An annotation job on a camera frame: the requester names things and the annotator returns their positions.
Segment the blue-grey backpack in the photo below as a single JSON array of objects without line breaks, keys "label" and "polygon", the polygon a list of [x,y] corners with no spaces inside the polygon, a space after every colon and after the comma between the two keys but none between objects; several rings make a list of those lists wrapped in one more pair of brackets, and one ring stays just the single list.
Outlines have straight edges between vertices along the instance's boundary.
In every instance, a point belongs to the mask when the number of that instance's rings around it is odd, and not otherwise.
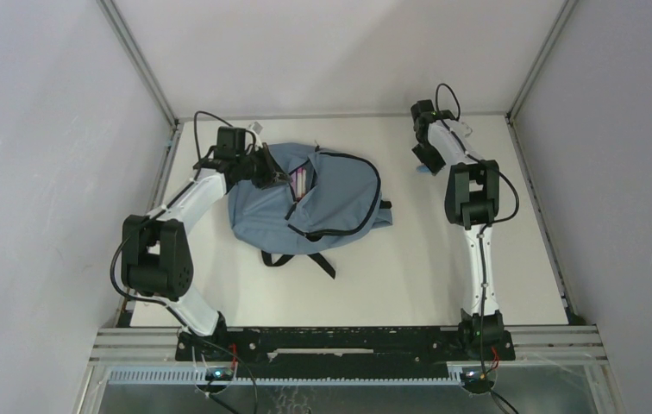
[{"label": "blue-grey backpack", "polygon": [[[269,149],[291,183],[261,189],[241,181],[228,194],[234,236],[258,248],[266,266],[282,267],[303,255],[334,278],[336,270],[324,251],[392,225],[392,203],[384,199],[382,179],[371,161],[293,142]],[[297,200],[300,167],[307,171],[307,192]]]}]

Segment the pink-capped white marker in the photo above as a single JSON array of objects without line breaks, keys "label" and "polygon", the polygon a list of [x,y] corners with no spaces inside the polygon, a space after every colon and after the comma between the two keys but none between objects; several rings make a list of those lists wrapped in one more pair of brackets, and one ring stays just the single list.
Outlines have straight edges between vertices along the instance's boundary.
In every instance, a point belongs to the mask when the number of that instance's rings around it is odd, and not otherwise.
[{"label": "pink-capped white marker", "polygon": [[307,192],[306,181],[307,181],[307,171],[304,167],[300,167],[297,170],[296,181],[295,181],[296,184],[295,194],[297,200],[302,199]]}]

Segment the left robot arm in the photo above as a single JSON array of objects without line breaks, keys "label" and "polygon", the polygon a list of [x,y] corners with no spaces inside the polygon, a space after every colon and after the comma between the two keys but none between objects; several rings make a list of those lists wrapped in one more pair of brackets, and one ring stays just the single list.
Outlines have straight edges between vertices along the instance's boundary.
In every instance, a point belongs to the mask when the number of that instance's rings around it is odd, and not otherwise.
[{"label": "left robot arm", "polygon": [[228,353],[230,338],[222,330],[222,313],[192,285],[188,233],[239,182],[258,188],[289,182],[260,132],[257,122],[246,128],[219,128],[216,143],[206,154],[198,154],[191,176],[169,201],[124,220],[122,241],[110,264],[110,282],[119,295],[164,307],[197,336],[197,349],[211,360]]}]

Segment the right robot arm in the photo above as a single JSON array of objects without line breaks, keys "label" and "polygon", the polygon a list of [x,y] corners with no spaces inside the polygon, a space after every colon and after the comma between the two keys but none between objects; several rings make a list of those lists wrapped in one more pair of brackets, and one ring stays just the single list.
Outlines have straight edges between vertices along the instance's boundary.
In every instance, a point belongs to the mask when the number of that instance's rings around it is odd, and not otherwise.
[{"label": "right robot arm", "polygon": [[458,325],[460,351],[479,359],[505,332],[492,275],[492,228],[500,223],[499,182],[495,160],[477,155],[461,138],[461,123],[449,110],[430,100],[411,106],[417,144],[412,152],[436,175],[448,169],[444,210],[448,222],[461,229],[466,246],[470,285]]}]

